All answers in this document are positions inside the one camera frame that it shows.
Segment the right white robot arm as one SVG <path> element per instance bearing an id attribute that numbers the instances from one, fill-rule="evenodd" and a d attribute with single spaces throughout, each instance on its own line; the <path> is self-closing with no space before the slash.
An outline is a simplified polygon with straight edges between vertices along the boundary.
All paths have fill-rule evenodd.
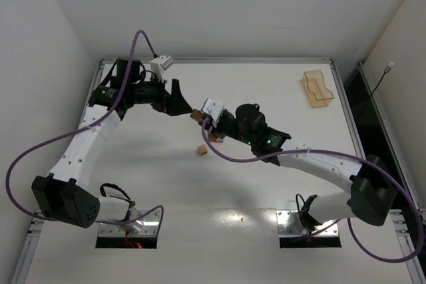
<path id="1" fill-rule="evenodd" d="M 268 126 L 258 104 L 242 104 L 232 114 L 220 101 L 209 98 L 202 113 L 209 133 L 248 145 L 255 160 L 300 170 L 339 188 L 338 193 L 328 196 L 309 196 L 294 218 L 299 228 L 314 231 L 326 221 L 353 217 L 373 226 L 385 223 L 397 190 L 384 177 L 387 170 L 381 158 L 358 160 L 315 151 Z"/>

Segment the clear orange plastic box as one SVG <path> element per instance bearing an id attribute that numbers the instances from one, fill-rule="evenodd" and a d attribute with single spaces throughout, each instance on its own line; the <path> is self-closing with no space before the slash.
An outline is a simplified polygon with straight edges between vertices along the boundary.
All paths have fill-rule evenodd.
<path id="1" fill-rule="evenodd" d="M 312 108 L 328 107 L 334 99 L 333 92 L 325 85 L 321 70 L 306 71 L 302 77 L 302 86 Z"/>

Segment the dark-topped wood block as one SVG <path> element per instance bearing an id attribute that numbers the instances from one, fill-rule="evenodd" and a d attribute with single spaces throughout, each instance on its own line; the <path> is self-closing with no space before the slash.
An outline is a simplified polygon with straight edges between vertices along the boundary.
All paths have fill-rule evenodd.
<path id="1" fill-rule="evenodd" d="M 200 110 L 194 109 L 190 114 L 190 118 L 196 121 L 197 124 L 201 126 L 205 119 L 205 115 Z"/>

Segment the small plain wood cube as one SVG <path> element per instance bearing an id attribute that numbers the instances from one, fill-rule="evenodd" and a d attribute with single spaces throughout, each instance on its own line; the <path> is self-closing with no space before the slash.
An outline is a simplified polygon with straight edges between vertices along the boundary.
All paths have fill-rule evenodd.
<path id="1" fill-rule="evenodd" d="M 198 147 L 197 147 L 197 154 L 199 155 L 199 156 L 204 156 L 204 155 L 206 155 L 208 153 L 208 149 L 207 149 L 207 147 L 203 144 L 203 145 L 199 145 Z"/>

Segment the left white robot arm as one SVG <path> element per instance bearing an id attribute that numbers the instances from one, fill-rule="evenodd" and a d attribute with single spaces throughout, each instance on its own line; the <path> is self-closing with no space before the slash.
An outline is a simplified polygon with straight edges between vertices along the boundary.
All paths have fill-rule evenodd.
<path id="1" fill-rule="evenodd" d="M 166 90 L 163 73 L 172 64 L 170 56 L 156 57 L 150 62 L 151 78 L 144 80 L 140 61 L 114 62 L 89 98 L 80 132 L 47 176 L 37 176 L 32 183 L 31 189 L 46 218 L 83 228 L 95 222 L 124 225 L 136 219 L 135 202 L 127 195 L 95 196 L 87 188 L 103 145 L 129 108 L 149 104 L 169 116 L 192 112 L 177 79 L 172 80 L 171 90 Z"/>

